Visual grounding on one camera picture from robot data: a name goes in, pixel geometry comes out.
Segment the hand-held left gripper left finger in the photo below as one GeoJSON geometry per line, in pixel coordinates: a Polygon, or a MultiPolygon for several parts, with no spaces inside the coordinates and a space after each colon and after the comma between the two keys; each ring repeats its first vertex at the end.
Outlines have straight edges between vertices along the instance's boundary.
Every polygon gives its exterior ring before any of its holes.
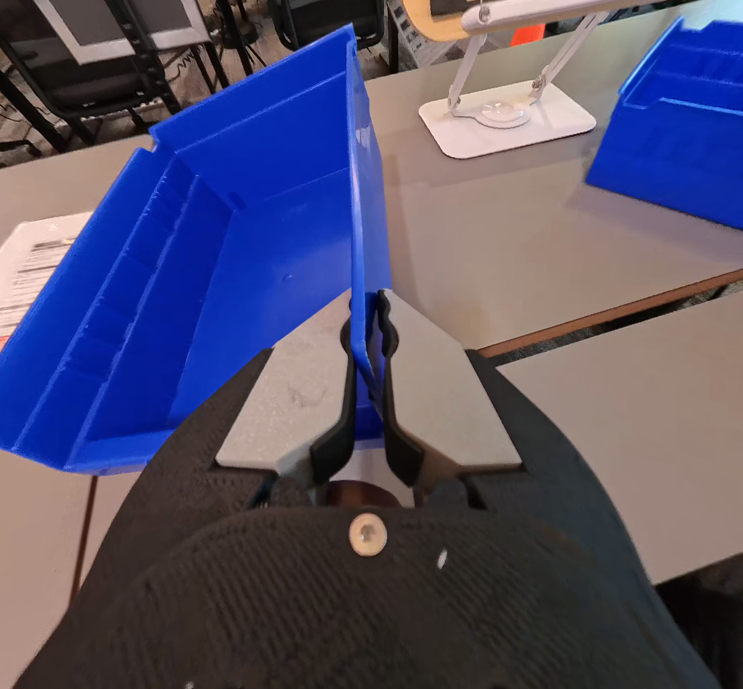
{"type": "Polygon", "coordinates": [[[216,454],[222,468],[322,486],[354,450],[357,370],[348,289],[269,351],[216,454]]]}

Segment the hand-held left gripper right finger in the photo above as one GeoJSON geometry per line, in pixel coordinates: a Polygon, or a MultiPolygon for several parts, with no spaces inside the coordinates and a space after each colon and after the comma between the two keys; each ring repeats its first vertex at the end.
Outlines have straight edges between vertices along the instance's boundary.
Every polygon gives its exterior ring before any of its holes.
{"type": "Polygon", "coordinates": [[[415,493],[445,480],[522,466],[467,351],[453,337],[381,289],[377,315],[385,361],[385,456],[415,493]]]}

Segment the blue plastic bin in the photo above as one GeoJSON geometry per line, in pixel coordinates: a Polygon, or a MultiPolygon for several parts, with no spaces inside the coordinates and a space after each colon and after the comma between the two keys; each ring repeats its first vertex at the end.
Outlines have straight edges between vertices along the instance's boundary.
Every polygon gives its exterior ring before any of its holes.
{"type": "Polygon", "coordinates": [[[618,91],[586,183],[742,229],[742,24],[678,18],[618,91]]]}
{"type": "Polygon", "coordinates": [[[141,469],[260,350],[352,285],[384,202],[350,25],[155,125],[1,354],[1,446],[141,469]]]}

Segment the printed checklist sheet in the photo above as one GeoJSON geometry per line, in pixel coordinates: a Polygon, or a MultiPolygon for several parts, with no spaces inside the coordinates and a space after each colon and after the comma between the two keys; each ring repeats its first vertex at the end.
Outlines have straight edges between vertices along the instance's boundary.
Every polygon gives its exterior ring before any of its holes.
{"type": "Polygon", "coordinates": [[[1,248],[1,347],[14,333],[92,213],[20,223],[1,248]]]}

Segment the printed paper sign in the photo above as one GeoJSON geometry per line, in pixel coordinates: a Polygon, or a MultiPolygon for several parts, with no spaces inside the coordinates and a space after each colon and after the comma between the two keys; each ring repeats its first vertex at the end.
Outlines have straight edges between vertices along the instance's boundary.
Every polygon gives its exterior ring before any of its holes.
{"type": "Polygon", "coordinates": [[[387,16],[392,20],[396,46],[403,46],[406,55],[417,68],[427,67],[432,62],[432,45],[413,24],[402,0],[387,0],[387,16]]]}

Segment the black tripod stand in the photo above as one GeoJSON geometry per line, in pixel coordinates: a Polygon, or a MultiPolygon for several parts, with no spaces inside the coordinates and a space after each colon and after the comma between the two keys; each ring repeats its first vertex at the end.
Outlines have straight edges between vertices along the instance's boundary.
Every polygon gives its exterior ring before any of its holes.
{"type": "Polygon", "coordinates": [[[201,67],[201,74],[210,93],[229,86],[228,75],[218,57],[215,44],[197,0],[105,0],[116,25],[132,49],[132,60],[142,73],[146,88],[175,115],[182,106],[172,92],[161,53],[191,52],[201,63],[200,48],[207,51],[215,79],[201,67]]]}

